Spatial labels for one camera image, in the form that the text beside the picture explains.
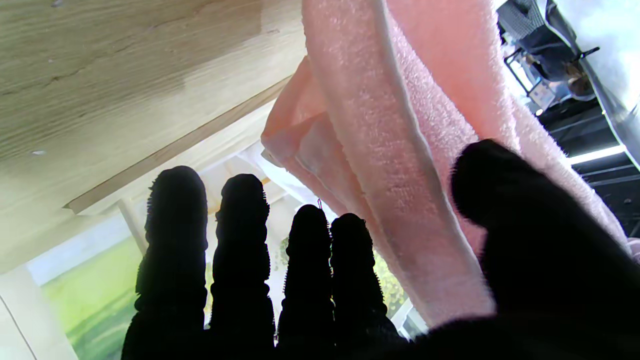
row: pink towel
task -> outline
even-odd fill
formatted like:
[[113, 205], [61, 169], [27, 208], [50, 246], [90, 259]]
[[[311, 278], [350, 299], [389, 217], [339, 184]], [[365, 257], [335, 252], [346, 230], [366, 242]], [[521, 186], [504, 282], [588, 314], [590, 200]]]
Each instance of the pink towel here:
[[303, 23], [308, 58], [262, 143], [338, 215], [366, 219], [430, 325], [493, 311], [474, 255], [483, 230], [452, 209], [449, 195], [451, 165], [479, 137], [518, 151], [625, 240], [509, 95], [490, 0], [303, 0]]

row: fluorescent light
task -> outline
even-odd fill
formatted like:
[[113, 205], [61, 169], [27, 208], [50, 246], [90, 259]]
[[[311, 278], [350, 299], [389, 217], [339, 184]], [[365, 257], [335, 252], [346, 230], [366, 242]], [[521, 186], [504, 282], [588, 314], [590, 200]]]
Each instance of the fluorescent light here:
[[569, 164], [575, 165], [579, 163], [585, 163], [591, 160], [606, 158], [607, 156], [611, 156], [615, 154], [620, 154], [622, 152], [625, 152], [625, 150], [627, 150], [627, 148], [624, 145], [618, 145], [618, 146], [610, 147], [607, 149], [602, 149], [594, 152], [589, 152], [587, 154], [574, 156], [572, 158], [568, 158], [568, 160], [569, 160]]

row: person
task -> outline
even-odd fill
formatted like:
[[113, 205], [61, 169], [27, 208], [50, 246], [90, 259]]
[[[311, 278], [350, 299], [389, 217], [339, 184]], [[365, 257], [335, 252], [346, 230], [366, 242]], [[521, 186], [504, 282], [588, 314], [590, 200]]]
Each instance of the person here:
[[240, 174], [226, 182], [221, 194], [215, 215], [211, 321], [203, 330], [204, 185], [188, 167], [165, 170], [154, 181], [145, 224], [149, 248], [136, 285], [138, 312], [127, 331], [122, 359], [203, 354], [218, 359], [271, 354], [287, 358], [309, 349], [313, 357], [366, 356], [376, 348], [407, 342], [386, 317], [365, 222], [346, 214], [329, 229], [324, 212], [313, 205], [301, 207], [293, 219], [285, 298], [275, 334], [265, 284], [269, 204], [262, 183]]
[[328, 229], [320, 209], [303, 206], [291, 228], [274, 347], [261, 184], [241, 175], [223, 188], [214, 308], [203, 331], [204, 186], [191, 169], [166, 170], [152, 187], [149, 251], [122, 358], [640, 358], [640, 268], [565, 190], [483, 140], [457, 159], [451, 195], [487, 231], [480, 265], [494, 315], [406, 341], [385, 317], [365, 222], [346, 214]]

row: checkered clothing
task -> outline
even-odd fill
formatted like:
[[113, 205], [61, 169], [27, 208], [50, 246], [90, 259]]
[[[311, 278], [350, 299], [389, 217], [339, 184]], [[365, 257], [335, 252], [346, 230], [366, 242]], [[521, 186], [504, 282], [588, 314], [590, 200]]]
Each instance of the checkered clothing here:
[[509, 0], [498, 8], [498, 21], [514, 40], [545, 25], [535, 0]]

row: white pillar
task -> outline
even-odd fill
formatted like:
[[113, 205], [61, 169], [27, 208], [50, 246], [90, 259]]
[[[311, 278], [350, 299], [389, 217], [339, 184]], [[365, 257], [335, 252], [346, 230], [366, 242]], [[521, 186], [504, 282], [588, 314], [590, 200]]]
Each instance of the white pillar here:
[[0, 359], [77, 360], [26, 266], [0, 275], [0, 296]]

